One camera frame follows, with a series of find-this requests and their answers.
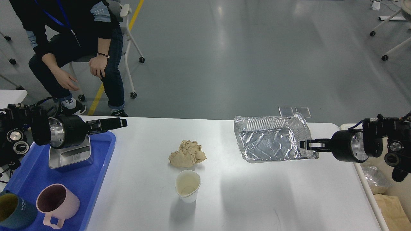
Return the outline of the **person's left hand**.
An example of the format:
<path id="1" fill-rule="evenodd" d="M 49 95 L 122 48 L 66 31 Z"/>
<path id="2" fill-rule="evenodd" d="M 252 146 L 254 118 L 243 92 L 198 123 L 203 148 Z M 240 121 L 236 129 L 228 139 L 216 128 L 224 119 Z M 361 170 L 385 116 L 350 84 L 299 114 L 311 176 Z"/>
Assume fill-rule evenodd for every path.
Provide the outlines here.
<path id="1" fill-rule="evenodd" d="M 106 76 L 105 68 L 107 64 L 108 58 L 106 56 L 97 55 L 96 57 L 91 58 L 89 61 L 91 75 L 103 79 Z"/>

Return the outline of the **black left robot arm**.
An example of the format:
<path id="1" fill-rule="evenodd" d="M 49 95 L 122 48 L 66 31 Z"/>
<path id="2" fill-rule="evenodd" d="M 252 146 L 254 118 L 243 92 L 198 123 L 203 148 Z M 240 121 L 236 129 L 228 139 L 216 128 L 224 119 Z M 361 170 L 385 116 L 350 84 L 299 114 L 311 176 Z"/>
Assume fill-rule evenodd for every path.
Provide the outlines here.
<path id="1" fill-rule="evenodd" d="M 30 145 L 25 130 L 31 128 L 32 138 L 38 146 L 50 145 L 54 149 L 79 146 L 86 136 L 105 133 L 127 126 L 119 117 L 83 121 L 78 115 L 63 115 L 62 104 L 53 97 L 43 98 L 32 105 L 9 104 L 1 109 L 0 161 L 10 170 L 17 169 L 20 158 Z"/>

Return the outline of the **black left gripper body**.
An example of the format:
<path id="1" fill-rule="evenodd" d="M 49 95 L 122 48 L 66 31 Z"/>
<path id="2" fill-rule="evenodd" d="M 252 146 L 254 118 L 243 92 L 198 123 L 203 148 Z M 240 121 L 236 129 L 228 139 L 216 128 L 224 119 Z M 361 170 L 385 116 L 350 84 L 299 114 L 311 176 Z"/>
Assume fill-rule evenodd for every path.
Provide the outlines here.
<path id="1" fill-rule="evenodd" d="M 50 146 L 55 149 L 81 145 L 88 134 L 88 124 L 77 115 L 62 115 L 48 119 Z"/>

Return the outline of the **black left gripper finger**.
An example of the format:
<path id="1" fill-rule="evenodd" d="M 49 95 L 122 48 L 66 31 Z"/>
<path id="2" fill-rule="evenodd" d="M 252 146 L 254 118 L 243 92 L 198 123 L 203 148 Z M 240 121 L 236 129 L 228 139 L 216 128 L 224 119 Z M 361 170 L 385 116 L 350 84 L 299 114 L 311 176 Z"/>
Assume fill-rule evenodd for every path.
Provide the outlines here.
<path id="1" fill-rule="evenodd" d="M 127 120 L 121 119 L 120 117 L 89 120 L 86 122 L 87 134 L 105 133 L 110 130 L 116 130 L 127 126 Z"/>

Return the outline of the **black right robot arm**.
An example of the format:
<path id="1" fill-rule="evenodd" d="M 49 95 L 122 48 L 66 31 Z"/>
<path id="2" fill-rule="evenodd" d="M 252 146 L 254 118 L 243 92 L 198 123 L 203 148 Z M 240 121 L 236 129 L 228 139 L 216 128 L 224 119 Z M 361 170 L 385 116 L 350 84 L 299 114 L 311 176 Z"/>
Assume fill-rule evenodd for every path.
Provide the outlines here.
<path id="1" fill-rule="evenodd" d="M 339 161 L 364 163 L 378 158 L 387 139 L 384 161 L 393 168 L 392 179 L 402 182 L 411 172 L 411 114 L 403 117 L 365 118 L 347 130 L 340 130 L 330 139 L 311 139 L 299 143 L 300 148 L 330 152 Z"/>

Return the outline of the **person's right hand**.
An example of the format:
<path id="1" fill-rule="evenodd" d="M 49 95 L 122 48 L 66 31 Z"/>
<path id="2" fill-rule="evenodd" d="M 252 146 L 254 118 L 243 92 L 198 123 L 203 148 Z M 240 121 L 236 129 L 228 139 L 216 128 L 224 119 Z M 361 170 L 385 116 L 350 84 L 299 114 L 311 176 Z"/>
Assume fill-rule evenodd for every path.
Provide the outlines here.
<path id="1" fill-rule="evenodd" d="M 54 70 L 51 70 L 51 73 L 54 75 L 56 78 L 57 82 L 65 89 L 72 90 L 72 91 L 78 91 L 80 88 L 75 84 L 78 82 L 78 80 L 73 77 L 70 73 L 67 71 L 64 71 L 60 68 L 56 68 Z"/>

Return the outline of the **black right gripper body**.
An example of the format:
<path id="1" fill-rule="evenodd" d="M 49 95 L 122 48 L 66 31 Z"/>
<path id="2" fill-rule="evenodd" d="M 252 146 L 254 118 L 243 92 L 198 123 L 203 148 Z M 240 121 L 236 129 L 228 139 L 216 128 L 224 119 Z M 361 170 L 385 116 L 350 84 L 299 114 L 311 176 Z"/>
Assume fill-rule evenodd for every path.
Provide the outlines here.
<path id="1" fill-rule="evenodd" d="M 330 151 L 339 161 L 364 163 L 369 156 L 364 150 L 362 132 L 340 130 L 330 140 Z"/>

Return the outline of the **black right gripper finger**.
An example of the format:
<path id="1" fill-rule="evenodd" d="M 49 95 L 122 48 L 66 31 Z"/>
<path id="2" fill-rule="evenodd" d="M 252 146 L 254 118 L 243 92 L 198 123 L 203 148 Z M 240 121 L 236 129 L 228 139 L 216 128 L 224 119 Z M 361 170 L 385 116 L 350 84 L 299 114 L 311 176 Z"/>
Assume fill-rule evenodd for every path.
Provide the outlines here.
<path id="1" fill-rule="evenodd" d="M 302 140 L 299 142 L 299 147 L 309 151 L 331 152 L 329 146 L 330 140 L 331 139 L 327 138 Z"/>

